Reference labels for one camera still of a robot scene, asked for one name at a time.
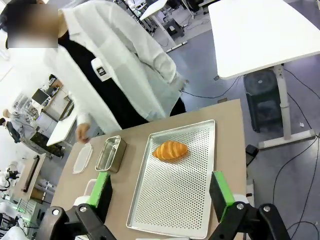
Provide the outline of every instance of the metal container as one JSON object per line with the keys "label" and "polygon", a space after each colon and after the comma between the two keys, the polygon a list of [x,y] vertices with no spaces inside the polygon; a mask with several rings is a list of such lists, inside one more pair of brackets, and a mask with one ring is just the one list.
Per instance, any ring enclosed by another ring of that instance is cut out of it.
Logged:
{"label": "metal container", "polygon": [[95,170],[110,174],[119,171],[122,158],[126,150],[126,142],[120,136],[109,137],[105,140],[103,148],[100,152]]}
{"label": "metal container", "polygon": [[[191,239],[207,236],[215,136],[214,120],[149,136],[126,223],[128,228]],[[152,154],[168,140],[188,147],[187,154],[174,163],[160,161]]]}

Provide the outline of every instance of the jacket collar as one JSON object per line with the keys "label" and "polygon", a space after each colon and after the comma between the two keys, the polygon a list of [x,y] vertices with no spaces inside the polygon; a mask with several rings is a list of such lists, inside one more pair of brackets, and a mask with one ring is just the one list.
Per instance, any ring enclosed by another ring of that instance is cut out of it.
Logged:
{"label": "jacket collar", "polygon": [[75,34],[79,34],[82,31],[82,28],[76,19],[73,8],[64,8],[61,9],[68,27],[70,37]]}

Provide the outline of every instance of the person's right hand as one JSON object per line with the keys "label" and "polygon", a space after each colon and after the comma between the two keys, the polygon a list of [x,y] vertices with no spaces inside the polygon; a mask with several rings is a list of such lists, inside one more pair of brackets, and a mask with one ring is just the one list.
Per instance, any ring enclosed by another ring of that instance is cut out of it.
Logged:
{"label": "person's right hand", "polygon": [[87,137],[87,131],[89,130],[90,125],[88,123],[81,123],[76,128],[76,139],[78,142],[86,144],[89,142],[89,138]]}

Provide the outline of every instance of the gray shirt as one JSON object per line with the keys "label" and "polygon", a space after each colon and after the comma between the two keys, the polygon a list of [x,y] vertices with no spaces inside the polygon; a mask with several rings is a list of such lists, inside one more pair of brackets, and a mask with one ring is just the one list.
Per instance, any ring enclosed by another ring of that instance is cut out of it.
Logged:
{"label": "gray shirt", "polygon": [[10,119],[14,129],[20,134],[21,138],[31,139],[37,132],[36,128],[31,125],[31,119],[25,114],[15,111],[10,115]]}

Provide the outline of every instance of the black backpack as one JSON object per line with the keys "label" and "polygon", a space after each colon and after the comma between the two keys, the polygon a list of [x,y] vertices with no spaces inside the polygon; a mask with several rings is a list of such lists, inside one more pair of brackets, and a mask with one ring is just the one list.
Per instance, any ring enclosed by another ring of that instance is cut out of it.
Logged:
{"label": "black backpack", "polygon": [[14,140],[14,143],[20,143],[20,134],[15,130],[14,126],[12,125],[12,123],[10,121],[6,122],[6,127],[9,131],[9,134],[11,135],[11,137]]}

